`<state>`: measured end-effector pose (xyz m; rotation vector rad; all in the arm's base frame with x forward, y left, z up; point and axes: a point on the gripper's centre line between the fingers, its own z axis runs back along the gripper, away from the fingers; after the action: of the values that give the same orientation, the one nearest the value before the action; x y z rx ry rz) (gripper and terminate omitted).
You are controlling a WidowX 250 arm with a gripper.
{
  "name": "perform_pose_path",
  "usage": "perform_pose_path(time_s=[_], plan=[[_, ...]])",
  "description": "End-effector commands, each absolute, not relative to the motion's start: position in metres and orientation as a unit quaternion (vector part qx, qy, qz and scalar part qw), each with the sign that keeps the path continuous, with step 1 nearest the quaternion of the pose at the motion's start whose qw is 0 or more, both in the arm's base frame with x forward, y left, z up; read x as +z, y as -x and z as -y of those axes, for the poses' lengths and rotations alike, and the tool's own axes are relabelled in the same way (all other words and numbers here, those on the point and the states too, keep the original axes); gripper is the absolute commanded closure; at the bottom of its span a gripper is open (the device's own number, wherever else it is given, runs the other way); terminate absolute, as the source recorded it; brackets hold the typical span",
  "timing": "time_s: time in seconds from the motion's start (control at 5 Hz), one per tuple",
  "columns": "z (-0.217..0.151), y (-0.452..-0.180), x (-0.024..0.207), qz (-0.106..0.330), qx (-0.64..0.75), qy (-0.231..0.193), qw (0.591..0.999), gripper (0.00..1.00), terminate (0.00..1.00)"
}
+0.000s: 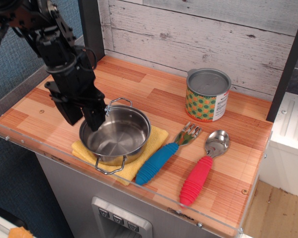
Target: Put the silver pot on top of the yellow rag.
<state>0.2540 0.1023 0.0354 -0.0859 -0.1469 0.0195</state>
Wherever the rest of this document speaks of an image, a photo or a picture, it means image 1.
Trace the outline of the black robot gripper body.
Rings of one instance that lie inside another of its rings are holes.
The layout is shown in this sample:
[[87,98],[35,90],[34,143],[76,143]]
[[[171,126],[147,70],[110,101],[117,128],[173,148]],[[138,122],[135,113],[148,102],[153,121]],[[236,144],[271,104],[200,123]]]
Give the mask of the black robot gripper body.
[[95,74],[88,61],[59,66],[46,66],[54,79],[46,83],[58,109],[104,109],[104,94],[95,85]]

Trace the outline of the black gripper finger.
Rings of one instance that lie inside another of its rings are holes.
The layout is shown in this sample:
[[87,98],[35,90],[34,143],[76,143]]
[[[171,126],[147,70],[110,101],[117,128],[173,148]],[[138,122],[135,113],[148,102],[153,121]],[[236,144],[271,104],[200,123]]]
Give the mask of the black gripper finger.
[[105,109],[105,105],[100,107],[82,108],[85,121],[92,131],[97,131],[105,122]]
[[64,102],[58,100],[55,101],[55,105],[57,106],[57,109],[62,114],[64,119],[70,125],[75,125],[83,117],[81,104],[77,101],[69,100],[67,102]]

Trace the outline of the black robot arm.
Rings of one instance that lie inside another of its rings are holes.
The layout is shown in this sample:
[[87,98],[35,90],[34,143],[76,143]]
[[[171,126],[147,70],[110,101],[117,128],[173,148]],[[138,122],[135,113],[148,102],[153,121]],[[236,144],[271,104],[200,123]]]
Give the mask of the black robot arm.
[[85,118],[92,131],[105,122],[104,94],[94,86],[97,60],[75,44],[73,30],[50,0],[0,0],[0,45],[9,28],[45,63],[50,97],[70,124]]

